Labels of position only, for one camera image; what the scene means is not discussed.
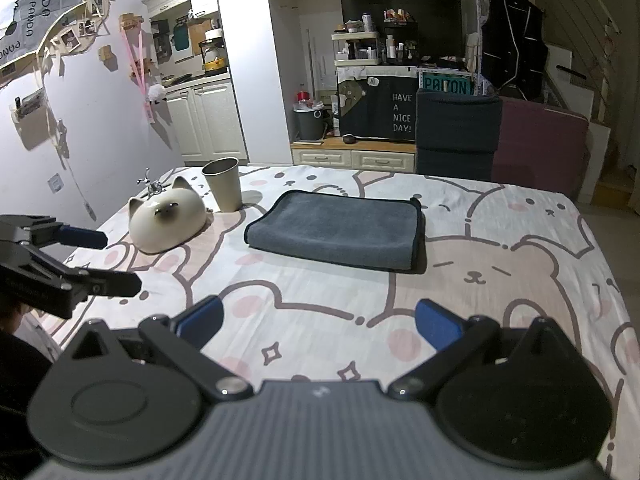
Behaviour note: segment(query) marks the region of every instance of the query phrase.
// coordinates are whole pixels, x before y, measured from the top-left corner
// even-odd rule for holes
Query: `trash can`
[[[322,108],[294,109],[298,120],[298,137],[300,140],[319,140],[324,134],[324,121],[322,120]]]

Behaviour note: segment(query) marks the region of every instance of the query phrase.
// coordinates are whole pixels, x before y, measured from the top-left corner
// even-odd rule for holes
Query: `gray towel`
[[[291,190],[249,224],[252,248],[367,269],[412,270],[422,227],[420,202]]]

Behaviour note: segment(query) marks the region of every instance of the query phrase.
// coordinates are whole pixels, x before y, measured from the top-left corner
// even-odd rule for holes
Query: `cat print bedsheet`
[[[264,379],[375,378],[386,387],[434,353],[417,334],[414,307],[431,298],[462,317],[485,314],[504,325],[554,317],[587,359],[614,410],[599,460],[614,478],[638,478],[640,351],[634,329],[596,240],[562,194],[415,174],[241,168],[244,207],[220,213],[199,168],[178,168],[209,214],[187,243],[156,256],[127,232],[127,207],[101,227],[107,248],[80,249],[69,266],[132,270],[135,298],[89,298],[71,320],[43,316],[66,344],[83,320],[136,326],[173,316],[209,294],[225,305],[220,332],[202,351],[259,388]],[[366,198],[416,197],[426,218],[423,274],[355,269],[250,249],[242,239],[289,189]]]

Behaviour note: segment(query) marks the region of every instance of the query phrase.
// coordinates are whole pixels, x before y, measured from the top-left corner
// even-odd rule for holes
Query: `black jacket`
[[[529,0],[489,0],[482,26],[482,75],[500,89],[515,84],[532,100],[540,95],[548,48],[542,10]]]

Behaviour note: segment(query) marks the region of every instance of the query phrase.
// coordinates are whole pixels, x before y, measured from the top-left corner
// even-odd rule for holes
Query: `white plush toy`
[[[158,104],[166,96],[166,88],[162,85],[151,85],[149,87],[149,101]]]
[[[171,187],[159,183],[148,186],[148,198],[129,200],[129,233],[143,253],[157,254],[187,241],[207,221],[200,196],[184,177],[177,176]]]

